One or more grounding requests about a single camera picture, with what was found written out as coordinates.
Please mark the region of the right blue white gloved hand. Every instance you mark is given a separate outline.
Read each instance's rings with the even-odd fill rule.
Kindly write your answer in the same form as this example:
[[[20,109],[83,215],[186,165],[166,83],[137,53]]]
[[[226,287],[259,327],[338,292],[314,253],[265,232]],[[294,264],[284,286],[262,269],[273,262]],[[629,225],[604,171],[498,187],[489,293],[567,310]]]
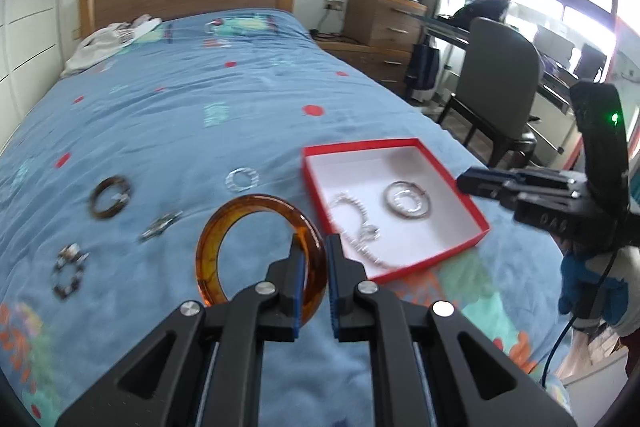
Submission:
[[[559,312],[572,314],[573,327],[592,331],[601,322],[620,337],[639,329],[639,249],[620,248],[580,260],[568,253],[561,262]]]

